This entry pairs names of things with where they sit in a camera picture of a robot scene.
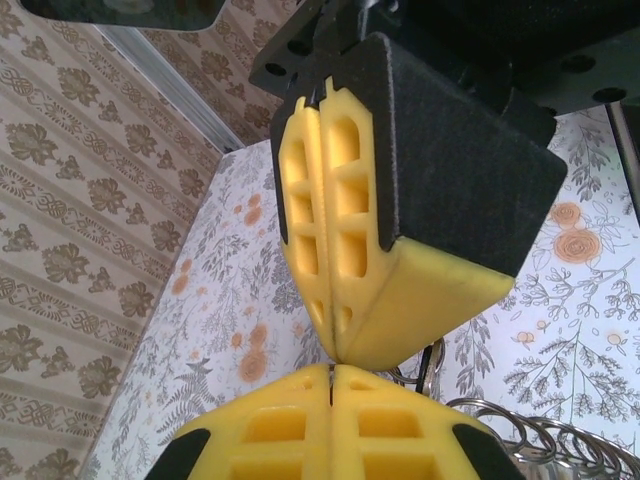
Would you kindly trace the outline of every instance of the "black machine part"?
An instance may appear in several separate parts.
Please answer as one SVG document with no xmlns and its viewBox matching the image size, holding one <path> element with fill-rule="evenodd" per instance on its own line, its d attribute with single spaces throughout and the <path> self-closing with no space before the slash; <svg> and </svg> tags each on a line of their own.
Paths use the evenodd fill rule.
<svg viewBox="0 0 640 480">
<path fill-rule="evenodd" d="M 251 80 L 284 98 L 271 124 L 283 240 L 282 136 L 297 99 L 319 108 L 332 77 L 373 115 L 380 247 L 404 236 L 515 276 L 566 175 L 546 149 L 555 120 L 509 84 L 504 56 L 454 53 L 404 22 L 409 3 L 308 0 L 256 59 Z"/>
<path fill-rule="evenodd" d="M 383 30 L 419 57 L 420 50 L 432 50 L 430 58 L 422 58 L 437 70 L 460 73 L 461 63 L 471 65 L 496 83 L 515 87 L 553 115 L 640 95 L 638 0 L 299 3 L 298 11 L 259 54 L 251 75 L 256 85 L 280 97 L 313 52 L 319 18 L 332 9 L 361 12 L 355 24 L 344 16 L 338 21 L 343 36 L 361 40 Z M 382 11 L 388 14 L 381 22 Z M 436 59 L 433 50 L 438 46 L 444 47 L 444 56 Z"/>
</svg>

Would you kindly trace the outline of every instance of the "beige damask wallpaper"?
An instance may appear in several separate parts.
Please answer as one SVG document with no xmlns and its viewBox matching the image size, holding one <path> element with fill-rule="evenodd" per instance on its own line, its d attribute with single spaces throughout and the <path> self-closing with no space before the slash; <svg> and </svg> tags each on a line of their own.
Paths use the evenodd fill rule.
<svg viewBox="0 0 640 480">
<path fill-rule="evenodd" d="M 91 26 L 0 0 L 0 478 L 75 478 L 219 153 Z"/>
<path fill-rule="evenodd" d="M 229 0 L 201 32 L 147 30 L 147 39 L 247 145 L 268 138 L 279 100 L 249 84 L 255 55 L 295 9 L 295 0 Z"/>
</svg>

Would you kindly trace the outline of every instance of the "white floral wallpaper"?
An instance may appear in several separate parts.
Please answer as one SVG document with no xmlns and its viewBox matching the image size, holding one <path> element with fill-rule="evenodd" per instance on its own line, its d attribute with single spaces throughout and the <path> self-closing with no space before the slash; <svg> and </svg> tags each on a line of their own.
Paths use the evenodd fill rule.
<svg viewBox="0 0 640 480">
<path fill-rule="evenodd" d="M 604 109 L 561 118 L 551 148 L 570 166 L 558 202 L 511 294 L 447 336 L 439 395 L 636 451 L 640 228 Z M 227 155 L 83 478 L 141 478 L 184 422 L 325 360 L 280 252 L 269 146 Z"/>
</svg>

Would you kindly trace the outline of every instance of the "wallpaper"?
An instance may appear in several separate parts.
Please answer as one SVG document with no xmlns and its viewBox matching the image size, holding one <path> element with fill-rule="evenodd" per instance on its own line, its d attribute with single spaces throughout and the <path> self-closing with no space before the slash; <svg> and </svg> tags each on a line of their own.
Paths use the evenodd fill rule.
<svg viewBox="0 0 640 480">
<path fill-rule="evenodd" d="M 143 30 L 147 39 L 247 145 L 268 138 L 279 99 L 248 80 L 255 55 L 295 0 L 230 0 L 201 32 Z"/>
<path fill-rule="evenodd" d="M 571 422 L 639 454 L 640 227 L 604 108 L 562 117 L 550 148 L 569 176 L 513 291 L 445 338 L 437 397 Z M 221 161 L 84 478 L 142 478 L 185 422 L 327 360 L 282 256 L 274 189 L 268 142 Z M 401 368 L 415 377 L 417 358 Z"/>
<path fill-rule="evenodd" d="M 0 478 L 75 478 L 219 153 L 93 27 L 0 0 Z"/>
</svg>

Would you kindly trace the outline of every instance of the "rectangular cutout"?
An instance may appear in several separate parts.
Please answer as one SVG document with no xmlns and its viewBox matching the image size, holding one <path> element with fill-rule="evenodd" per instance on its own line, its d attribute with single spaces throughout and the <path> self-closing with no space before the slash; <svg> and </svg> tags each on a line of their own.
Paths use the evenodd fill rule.
<svg viewBox="0 0 640 480">
<path fill-rule="evenodd" d="M 237 461 L 231 480 L 302 480 L 302 458 Z"/>
<path fill-rule="evenodd" d="M 285 174 L 285 182 L 283 183 L 293 183 L 309 178 L 307 154 L 301 139 L 289 143 L 282 150 L 280 168 L 284 170 Z"/>
<path fill-rule="evenodd" d="M 366 232 L 341 233 L 338 241 L 338 268 L 351 277 L 364 277 L 367 273 Z"/>
<path fill-rule="evenodd" d="M 315 237 L 296 235 L 296 261 L 300 271 L 318 274 L 318 246 Z"/>
<path fill-rule="evenodd" d="M 398 408 L 369 407 L 358 415 L 361 437 L 420 438 L 422 429 L 415 413 Z"/>
<path fill-rule="evenodd" d="M 360 132 L 356 122 L 344 116 L 329 128 L 331 168 L 360 158 Z"/>
<path fill-rule="evenodd" d="M 338 215 L 366 213 L 369 211 L 369 189 L 367 179 L 342 180 L 337 184 Z"/>
<path fill-rule="evenodd" d="M 315 320 L 319 325 L 324 323 L 324 305 L 320 300 L 311 302 L 311 318 Z"/>
<path fill-rule="evenodd" d="M 265 408 L 249 421 L 246 443 L 304 440 L 307 413 L 296 407 Z"/>
<path fill-rule="evenodd" d="M 311 197 L 291 195 L 291 223 L 313 223 Z"/>
<path fill-rule="evenodd" d="M 444 480 L 433 457 L 401 453 L 365 453 L 365 480 Z"/>
<path fill-rule="evenodd" d="M 340 327 L 340 331 L 344 332 L 347 328 L 349 328 L 349 324 L 351 323 L 351 319 L 353 318 L 353 310 L 349 307 L 342 307 L 340 309 L 340 314 L 338 317 L 338 325 Z"/>
</svg>

